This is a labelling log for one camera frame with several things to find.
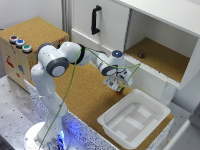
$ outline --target open cabinet compartment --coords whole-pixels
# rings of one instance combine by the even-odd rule
[[[157,70],[158,76],[166,75],[178,88],[199,70],[195,64],[199,54],[192,56],[198,47],[197,36],[131,9],[125,53]],[[140,51],[145,52],[144,58],[138,57]]]

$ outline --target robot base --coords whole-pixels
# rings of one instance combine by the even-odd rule
[[[38,124],[35,124],[32,126],[25,134],[24,138],[24,150],[38,150],[39,149],[39,142],[35,140],[35,137],[37,136],[38,132],[42,128],[45,122],[40,122]],[[65,137],[65,145],[68,147],[70,143],[70,139]],[[41,147],[40,150],[49,150],[48,147]]]

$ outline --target cabinet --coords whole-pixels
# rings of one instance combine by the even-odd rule
[[[75,0],[73,4],[74,42],[107,53],[122,50],[127,65],[142,63],[133,76],[134,88],[156,99],[163,96],[172,99],[176,90],[183,88],[200,70],[200,6],[184,0],[95,1],[98,5],[102,2],[102,8],[105,4],[106,11],[99,12],[102,14],[98,16],[97,26],[101,33],[93,36],[91,18],[84,25],[81,25],[83,21],[77,21],[85,16],[77,10],[81,2]],[[94,1],[91,4],[88,14],[96,5]],[[141,50],[146,51],[144,59],[137,57]]]

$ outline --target white plastic bin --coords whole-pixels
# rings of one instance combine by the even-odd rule
[[[169,108],[135,89],[102,114],[98,122],[122,147],[136,149],[169,113]]]

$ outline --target cabinet door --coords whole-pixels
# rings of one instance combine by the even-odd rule
[[[97,5],[102,8],[96,13],[100,32],[92,35],[92,11]],[[73,30],[112,50],[124,50],[128,19],[129,8],[113,0],[73,1]]]

